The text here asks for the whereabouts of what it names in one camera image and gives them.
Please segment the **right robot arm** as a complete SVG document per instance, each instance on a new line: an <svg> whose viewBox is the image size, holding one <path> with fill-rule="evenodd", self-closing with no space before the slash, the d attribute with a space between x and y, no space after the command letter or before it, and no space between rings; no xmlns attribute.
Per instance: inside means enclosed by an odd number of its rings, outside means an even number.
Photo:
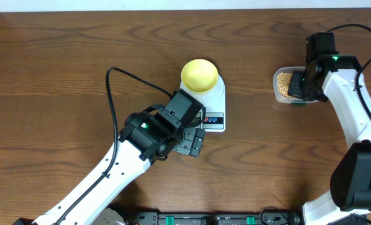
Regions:
<svg viewBox="0 0 371 225"><path fill-rule="evenodd" d="M295 71L288 94L303 101L329 101L348 151L330 178L330 189L302 206L301 224L336 224L371 213L371 97L355 56L340 55L332 32L306 39L307 63Z"/></svg>

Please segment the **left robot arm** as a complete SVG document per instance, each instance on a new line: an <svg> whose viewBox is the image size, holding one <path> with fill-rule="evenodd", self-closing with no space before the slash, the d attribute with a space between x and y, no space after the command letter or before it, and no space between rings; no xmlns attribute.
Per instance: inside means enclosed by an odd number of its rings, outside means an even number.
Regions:
<svg viewBox="0 0 371 225"><path fill-rule="evenodd" d="M36 219L16 224L92 224L116 196L155 161L171 152L197 157L205 131L205 111L176 115L164 107L131 114L104 159L56 206Z"/></svg>

